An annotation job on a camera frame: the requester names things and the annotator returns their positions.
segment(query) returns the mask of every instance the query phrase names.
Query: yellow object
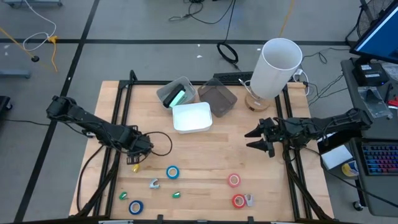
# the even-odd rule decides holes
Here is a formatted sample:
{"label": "yellow object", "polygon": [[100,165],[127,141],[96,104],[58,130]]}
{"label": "yellow object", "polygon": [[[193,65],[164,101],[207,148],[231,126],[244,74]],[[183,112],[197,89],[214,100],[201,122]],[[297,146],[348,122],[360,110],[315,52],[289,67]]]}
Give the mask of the yellow object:
{"label": "yellow object", "polygon": [[285,20],[284,20],[284,25],[282,26],[280,32],[279,32],[279,37],[282,37],[282,34],[284,32],[285,26],[287,21],[289,20],[289,16],[293,11],[293,6],[294,6],[294,0],[292,0],[292,2],[290,3],[290,7],[289,7],[289,12],[287,13],[287,15],[285,16]]}
{"label": "yellow object", "polygon": [[356,177],[359,175],[358,166],[356,165],[356,161],[351,161],[343,164],[341,166],[341,171],[347,177]]}
{"label": "yellow object", "polygon": [[[4,35],[6,35],[10,40],[12,40],[16,45],[18,45],[18,47],[20,47],[27,55],[29,55],[30,58],[34,58],[34,57],[35,57],[35,55],[32,55],[30,52],[28,52],[27,50],[25,50],[25,49],[23,48],[23,46],[22,46],[21,44],[19,44],[14,38],[12,38],[11,35],[9,35],[3,28],[0,27],[0,31],[1,31]],[[38,63],[39,63],[39,65],[43,66],[44,68],[46,68],[46,69],[52,71],[52,69],[51,69],[50,67],[46,66],[46,65],[43,64],[42,62],[38,61]]]}
{"label": "yellow object", "polygon": [[131,168],[131,171],[133,171],[133,172],[138,172],[138,169],[139,169],[139,164],[136,164],[136,165],[134,165],[134,166]]}
{"label": "yellow object", "polygon": [[57,44],[56,44],[57,39],[58,39],[58,36],[52,36],[52,37],[47,39],[49,42],[53,43],[53,45],[54,45],[54,52],[52,53],[51,63],[54,66],[55,72],[58,72],[57,65],[54,62],[55,53],[57,53]]}

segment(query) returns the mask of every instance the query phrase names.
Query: green block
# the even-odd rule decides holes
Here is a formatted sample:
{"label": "green block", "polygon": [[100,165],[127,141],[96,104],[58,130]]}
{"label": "green block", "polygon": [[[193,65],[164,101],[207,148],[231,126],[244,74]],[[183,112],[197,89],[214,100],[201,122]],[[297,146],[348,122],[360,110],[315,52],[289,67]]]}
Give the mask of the green block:
{"label": "green block", "polygon": [[122,192],[122,193],[120,194],[120,196],[119,196],[119,199],[120,199],[120,200],[125,200],[125,199],[127,199],[127,192]]}
{"label": "green block", "polygon": [[173,198],[179,198],[179,197],[181,197],[181,193],[180,192],[175,192],[173,194]]}
{"label": "green block", "polygon": [[177,94],[177,96],[175,96],[174,100],[170,103],[169,107],[173,108],[173,106],[180,104],[186,97],[187,96],[186,96],[185,92],[181,90]]}

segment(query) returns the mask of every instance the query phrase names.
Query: gray floor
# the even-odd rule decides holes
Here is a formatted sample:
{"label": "gray floor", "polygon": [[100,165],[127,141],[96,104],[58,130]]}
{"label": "gray floor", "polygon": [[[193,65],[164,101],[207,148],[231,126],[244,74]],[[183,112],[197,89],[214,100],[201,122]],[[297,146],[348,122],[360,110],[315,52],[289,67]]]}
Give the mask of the gray floor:
{"label": "gray floor", "polygon": [[[67,0],[64,6],[35,7],[43,16],[57,23],[61,39],[79,39],[93,0]],[[289,8],[289,0],[238,0],[231,25],[230,39],[266,40],[276,37]],[[198,17],[212,21],[228,7],[229,1],[205,1]],[[293,40],[342,41],[354,25],[359,1],[297,1],[284,37]],[[223,39],[228,26],[224,19],[208,26],[187,19],[169,23],[171,16],[184,15],[188,4],[182,1],[101,0],[89,39]],[[11,9],[0,4],[2,28],[16,38],[25,38],[52,27],[26,8]],[[33,64],[14,44],[0,44],[0,68],[25,68],[32,78],[0,79],[0,95],[9,95],[14,109],[9,119],[28,119],[49,123],[45,109],[51,97],[58,95],[70,68],[77,44],[57,45],[59,72],[53,73]],[[241,70],[253,70],[260,45],[234,45]],[[305,55],[329,46],[300,46]],[[35,51],[41,62],[51,65],[52,45]],[[349,58],[347,51],[325,51],[328,64],[317,57],[307,58],[303,67],[310,82],[323,88],[341,74],[340,61]],[[86,44],[76,68],[68,95],[88,111],[94,111],[103,80],[127,79],[133,69],[140,80],[172,80],[186,76],[191,80],[208,80],[217,72],[235,72],[208,44]],[[345,88],[340,80],[330,92]],[[350,109],[347,91],[320,99],[311,108],[312,116],[331,116]],[[0,223],[12,222],[21,202],[32,168],[40,151],[47,128],[25,123],[2,122],[0,129]],[[57,125],[49,153],[30,201],[25,221],[67,217],[86,139]],[[367,210],[353,210],[358,199],[355,189],[326,175],[335,217],[359,223],[397,223],[396,218],[374,217]]]}

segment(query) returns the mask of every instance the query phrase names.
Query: gray plastic bin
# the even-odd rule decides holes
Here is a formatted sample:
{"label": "gray plastic bin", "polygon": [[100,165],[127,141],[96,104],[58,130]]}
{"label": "gray plastic bin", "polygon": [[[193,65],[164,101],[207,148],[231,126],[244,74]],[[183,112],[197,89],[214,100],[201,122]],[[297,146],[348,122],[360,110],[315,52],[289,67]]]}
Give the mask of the gray plastic bin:
{"label": "gray plastic bin", "polygon": [[158,89],[156,91],[157,97],[159,98],[160,102],[162,103],[162,106],[165,109],[168,109],[171,111],[171,108],[166,108],[163,105],[163,101],[166,99],[166,97],[173,91],[175,87],[177,87],[178,84],[182,84],[185,87],[185,94],[186,98],[180,103],[180,105],[187,104],[187,103],[192,103],[195,100],[195,95],[196,95],[196,90],[193,87],[192,83],[189,81],[187,77],[180,77],[169,84],[163,86],[162,88]]}
{"label": "gray plastic bin", "polygon": [[230,111],[237,97],[231,93],[218,79],[212,78],[198,88],[199,99],[210,105],[211,112],[220,118]]}

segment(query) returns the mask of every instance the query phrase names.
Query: wooden table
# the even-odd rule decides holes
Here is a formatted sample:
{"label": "wooden table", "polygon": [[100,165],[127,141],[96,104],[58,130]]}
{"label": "wooden table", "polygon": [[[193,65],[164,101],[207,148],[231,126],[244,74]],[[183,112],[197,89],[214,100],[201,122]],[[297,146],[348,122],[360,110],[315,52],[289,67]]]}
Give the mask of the wooden table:
{"label": "wooden table", "polygon": [[[118,82],[103,82],[96,106],[95,115],[111,121]],[[163,214],[165,220],[247,220],[253,216],[255,221],[293,221],[292,202],[287,182],[287,173],[282,160],[282,144],[274,144],[275,157],[269,158],[262,151],[246,147],[246,143],[257,141],[244,135],[254,129],[259,118],[276,117],[275,103],[265,111],[257,113],[247,109],[244,104],[246,90],[242,86],[228,86],[238,97],[234,108],[222,118],[213,116],[213,125],[207,132],[178,134],[173,128],[171,112],[163,109],[156,97],[157,85],[134,85],[127,124],[136,124],[143,132],[163,131],[173,141],[172,152],[165,157],[151,154],[142,164],[138,173],[126,165],[126,155],[122,154],[118,180],[111,213],[112,219],[150,219]],[[289,95],[294,116],[309,117],[307,99],[301,83],[289,83]],[[166,137],[152,135],[154,151],[167,152],[170,144]],[[99,147],[96,139],[89,139],[82,164]],[[317,150],[311,142],[309,148]],[[307,189],[322,209],[333,216],[325,176],[320,167],[318,155],[302,150],[302,163]],[[82,181],[81,206],[91,197],[98,186],[104,150],[88,165]],[[180,177],[170,180],[166,168],[176,165]],[[231,188],[227,176],[238,173],[242,182]],[[160,188],[150,189],[149,183],[158,178]],[[126,191],[127,200],[119,200],[121,192]],[[180,191],[180,198],[172,194]],[[302,196],[297,190],[298,201]],[[108,190],[103,194],[101,214]],[[253,194],[254,206],[236,209],[231,204],[234,194]],[[131,215],[129,203],[141,200],[144,211]],[[304,217],[302,203],[299,205]],[[70,214],[76,214],[76,193]]]}

